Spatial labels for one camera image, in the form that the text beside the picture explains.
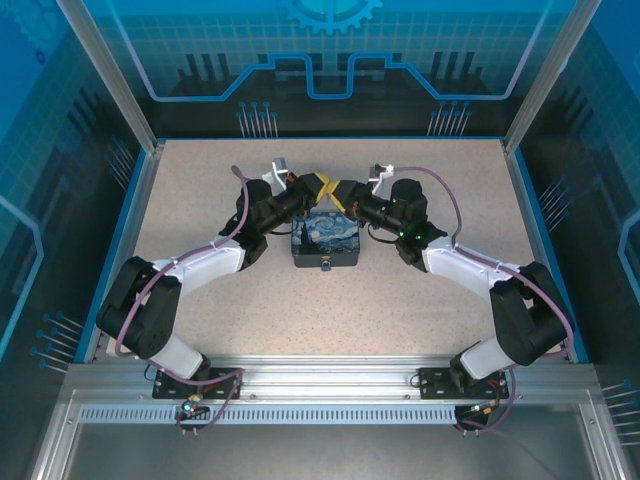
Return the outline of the starry night painted tin box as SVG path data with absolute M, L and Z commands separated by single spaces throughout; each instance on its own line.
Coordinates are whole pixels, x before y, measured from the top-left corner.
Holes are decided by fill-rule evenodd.
M 321 270 L 323 256 L 333 268 L 354 267 L 361 250 L 360 227 L 337 211 L 311 212 L 297 217 L 291 233 L 291 254 L 297 268 Z

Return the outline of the aluminium mounting rail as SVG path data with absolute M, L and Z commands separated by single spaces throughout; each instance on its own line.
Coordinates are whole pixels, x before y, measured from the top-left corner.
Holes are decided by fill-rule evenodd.
M 446 367 L 445 355 L 222 355 L 217 367 L 244 371 L 244 404 L 416 404 L 410 377 L 421 367 Z M 519 406 L 601 403 L 595 368 L 558 359 L 541 359 L 515 371 Z M 62 402 L 146 404 L 152 386 L 141 361 L 104 357 L 67 370 Z

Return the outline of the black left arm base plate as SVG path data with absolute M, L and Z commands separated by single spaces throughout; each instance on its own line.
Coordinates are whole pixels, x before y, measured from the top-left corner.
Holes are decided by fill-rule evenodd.
M 211 367 L 209 368 L 209 373 L 207 373 L 206 375 L 202 372 L 198 372 L 191 380 L 213 380 L 215 378 L 230 374 L 233 370 L 233 368 L 216 369 Z M 202 393 L 205 400 L 224 400 L 230 393 L 235 379 L 236 377 L 233 376 L 225 379 L 224 381 L 219 381 L 215 384 L 206 386 L 194 386 L 179 382 L 166 373 L 158 371 L 156 372 L 154 380 L 152 398 L 162 400 L 186 400 L 188 397 L 196 393 Z

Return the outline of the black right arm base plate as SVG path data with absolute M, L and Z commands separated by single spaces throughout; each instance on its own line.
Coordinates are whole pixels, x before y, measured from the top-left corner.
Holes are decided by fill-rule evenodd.
M 504 372 L 494 372 L 481 380 L 463 379 L 451 368 L 420 368 L 417 374 L 422 400 L 503 400 L 510 397 Z

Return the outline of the aluminium frame post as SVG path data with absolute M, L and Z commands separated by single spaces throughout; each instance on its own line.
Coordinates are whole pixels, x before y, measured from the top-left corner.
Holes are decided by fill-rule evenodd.
M 84 1 L 55 1 L 141 148 L 155 156 L 158 139 L 145 111 L 145 107 L 150 107 L 151 103 L 134 94 L 120 63 Z
M 576 0 L 504 138 L 507 158 L 515 155 L 545 100 L 589 26 L 602 0 Z

